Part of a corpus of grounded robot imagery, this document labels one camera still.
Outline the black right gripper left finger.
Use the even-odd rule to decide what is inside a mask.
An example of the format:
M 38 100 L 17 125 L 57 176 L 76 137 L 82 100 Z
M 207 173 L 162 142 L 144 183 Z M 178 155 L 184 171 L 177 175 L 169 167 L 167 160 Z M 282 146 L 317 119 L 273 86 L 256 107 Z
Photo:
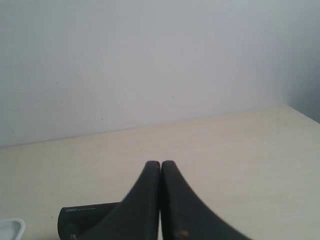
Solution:
M 159 231 L 160 163 L 147 161 L 124 199 L 81 240 L 156 240 Z

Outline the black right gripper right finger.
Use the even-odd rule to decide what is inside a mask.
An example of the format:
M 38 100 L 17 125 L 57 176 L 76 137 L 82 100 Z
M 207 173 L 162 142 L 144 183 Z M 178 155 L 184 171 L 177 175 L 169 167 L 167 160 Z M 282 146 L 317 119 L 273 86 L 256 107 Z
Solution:
M 161 165 L 161 230 L 164 240 L 247 240 L 196 195 L 176 163 Z

